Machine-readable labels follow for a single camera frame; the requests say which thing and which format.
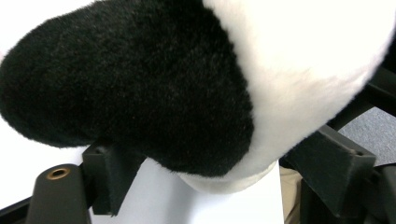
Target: gray carpet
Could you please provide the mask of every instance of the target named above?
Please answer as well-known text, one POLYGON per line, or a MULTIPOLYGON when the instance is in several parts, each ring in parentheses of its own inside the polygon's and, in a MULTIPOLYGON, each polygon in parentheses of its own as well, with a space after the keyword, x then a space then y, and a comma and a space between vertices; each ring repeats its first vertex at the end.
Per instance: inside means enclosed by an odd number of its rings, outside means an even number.
POLYGON ((396 118, 373 108, 348 123, 340 133, 377 156, 375 165, 396 162, 396 118))

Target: panda plush toy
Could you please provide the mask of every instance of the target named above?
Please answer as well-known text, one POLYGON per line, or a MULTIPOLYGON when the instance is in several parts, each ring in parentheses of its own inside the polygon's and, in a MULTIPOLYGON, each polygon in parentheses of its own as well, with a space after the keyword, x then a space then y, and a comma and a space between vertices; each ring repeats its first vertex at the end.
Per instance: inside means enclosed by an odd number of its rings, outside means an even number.
POLYGON ((394 0, 105 0, 45 21, 0 67, 0 112, 55 147, 99 137, 231 193, 371 77, 394 0))

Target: fluffy fabric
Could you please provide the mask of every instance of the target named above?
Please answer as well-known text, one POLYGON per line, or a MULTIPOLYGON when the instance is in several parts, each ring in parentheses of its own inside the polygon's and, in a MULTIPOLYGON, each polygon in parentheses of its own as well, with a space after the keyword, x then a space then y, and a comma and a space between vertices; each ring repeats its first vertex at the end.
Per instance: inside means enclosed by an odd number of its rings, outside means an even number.
POLYGON ((28 34, 0 68, 0 111, 52 146, 102 136, 172 171, 219 176, 250 145, 246 85, 201 1, 111 0, 28 34))
POLYGON ((255 175, 333 118, 382 62, 396 2, 204 0, 228 32, 253 103, 255 175))
POLYGON ((0 112, 46 144, 102 136, 172 171, 245 186, 236 180, 261 174, 362 88, 386 52, 395 8, 97 2, 47 21, 8 54, 0 112))

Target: metal grommet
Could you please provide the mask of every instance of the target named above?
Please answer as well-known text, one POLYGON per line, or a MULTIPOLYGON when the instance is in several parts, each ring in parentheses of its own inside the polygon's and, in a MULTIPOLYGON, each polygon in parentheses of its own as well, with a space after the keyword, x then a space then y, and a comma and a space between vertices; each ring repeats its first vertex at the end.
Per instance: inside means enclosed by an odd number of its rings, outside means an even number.
POLYGON ((53 171, 50 171, 47 174, 47 179, 49 179, 49 180, 61 179, 61 178, 64 178, 65 176, 67 176, 69 173, 70 173, 69 168, 64 168, 64 167, 58 168, 53 171))

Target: black plush patch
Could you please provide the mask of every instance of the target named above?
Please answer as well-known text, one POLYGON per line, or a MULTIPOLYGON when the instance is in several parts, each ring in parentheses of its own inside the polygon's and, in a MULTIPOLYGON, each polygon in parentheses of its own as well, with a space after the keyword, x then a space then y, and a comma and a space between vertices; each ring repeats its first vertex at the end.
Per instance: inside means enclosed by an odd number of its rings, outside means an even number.
POLYGON ((218 176, 248 151, 246 86, 201 1, 109 0, 46 21, 8 54, 0 111, 45 144, 102 136, 170 170, 218 176))

